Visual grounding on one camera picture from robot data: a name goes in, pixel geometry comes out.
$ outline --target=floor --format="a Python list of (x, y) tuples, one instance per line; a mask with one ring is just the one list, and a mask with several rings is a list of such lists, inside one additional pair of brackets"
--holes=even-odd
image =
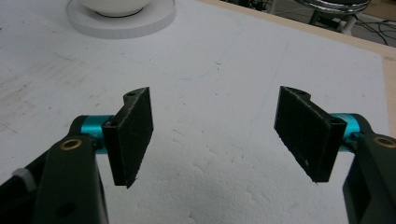
[[(229, 0), (227, 2), (237, 4), (238, 0)], [(251, 0), (248, 2), (250, 3), (250, 7), (258, 9), (265, 13), (266, 10), (268, 10), (271, 6), (272, 0)], [(260, 2), (263, 2), (263, 5), (254, 5), (254, 3)], [(298, 4), (292, 0), (278, 0), (278, 4), (276, 6), (277, 16), (294, 21), (300, 21), (303, 23), (309, 23), (313, 11), (313, 9)], [(337, 15), (325, 15), (325, 17), (330, 21), (335, 22), (339, 22), (340, 19), (344, 18), (344, 16)], [(381, 22), (383, 21), (382, 19), (365, 15), (364, 11), (359, 15), (359, 19), (361, 21), (357, 21), (352, 28), (353, 36), (396, 48), (396, 22)], [(336, 29), (324, 25), (320, 22), (317, 22), (316, 26), (323, 29), (334, 30), (336, 32)]]

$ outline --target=brass screw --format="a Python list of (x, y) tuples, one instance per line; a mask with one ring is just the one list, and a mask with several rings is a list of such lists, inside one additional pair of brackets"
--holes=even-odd
[(383, 147), (396, 148), (396, 143), (392, 139), (388, 139), (385, 137), (375, 137), (374, 141)]
[(79, 139), (70, 139), (65, 142), (62, 142), (61, 146), (59, 148), (64, 151), (73, 150), (73, 149), (81, 146), (81, 144), (82, 144), (82, 141)]

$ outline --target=white tabletop surface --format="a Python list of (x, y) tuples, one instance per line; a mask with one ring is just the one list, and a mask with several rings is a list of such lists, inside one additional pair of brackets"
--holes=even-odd
[(387, 134), (379, 55), (193, 0), (158, 33), (98, 39), (70, 26), (67, 3), (0, 1), (0, 182), (76, 116), (115, 114), (149, 86), (155, 130), (134, 185), (113, 186), (97, 157), (111, 223), (347, 223), (353, 155), (312, 183), (273, 128), (277, 95), (308, 91)]

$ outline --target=white table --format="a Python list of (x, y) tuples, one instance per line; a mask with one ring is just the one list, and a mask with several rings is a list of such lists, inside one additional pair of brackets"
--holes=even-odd
[(177, 1), (153, 35), (104, 40), (67, 22), (67, 1), (0, 2), (0, 182), (81, 114), (114, 114), (150, 86), (154, 134), (130, 189), (98, 164), (111, 223), (346, 223), (342, 185), (310, 182), (273, 126), (280, 85), (389, 134), (382, 57), (229, 8)]

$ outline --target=white bowl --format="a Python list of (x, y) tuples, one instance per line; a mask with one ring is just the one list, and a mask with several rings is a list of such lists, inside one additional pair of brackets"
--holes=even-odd
[(151, 0), (78, 0), (84, 7), (107, 17), (125, 17), (135, 14)]

